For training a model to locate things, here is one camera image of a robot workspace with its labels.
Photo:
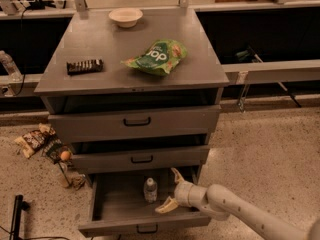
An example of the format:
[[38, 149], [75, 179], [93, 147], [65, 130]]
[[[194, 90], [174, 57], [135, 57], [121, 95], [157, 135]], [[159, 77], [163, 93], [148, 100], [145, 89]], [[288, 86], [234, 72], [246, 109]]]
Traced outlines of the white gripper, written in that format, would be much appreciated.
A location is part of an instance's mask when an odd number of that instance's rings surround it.
[[171, 168], [174, 174], [174, 182], [178, 184], [174, 190], [175, 198], [168, 197], [165, 202], [155, 209], [156, 213], [169, 213], [180, 206], [200, 208], [207, 203], [205, 187], [185, 181], [181, 173], [175, 167]]

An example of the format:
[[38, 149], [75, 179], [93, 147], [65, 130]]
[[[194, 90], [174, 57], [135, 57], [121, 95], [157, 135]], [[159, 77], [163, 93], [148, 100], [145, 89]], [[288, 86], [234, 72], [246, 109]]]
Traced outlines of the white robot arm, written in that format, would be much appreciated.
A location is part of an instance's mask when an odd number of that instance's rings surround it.
[[216, 220], [226, 220], [233, 215], [264, 240], [320, 240], [320, 220], [316, 220], [308, 231], [303, 231], [246, 202], [222, 185], [202, 187], [186, 181], [176, 168], [172, 168], [172, 172], [176, 183], [174, 197], [168, 196], [155, 209], [159, 214], [171, 212], [179, 206], [194, 207]]

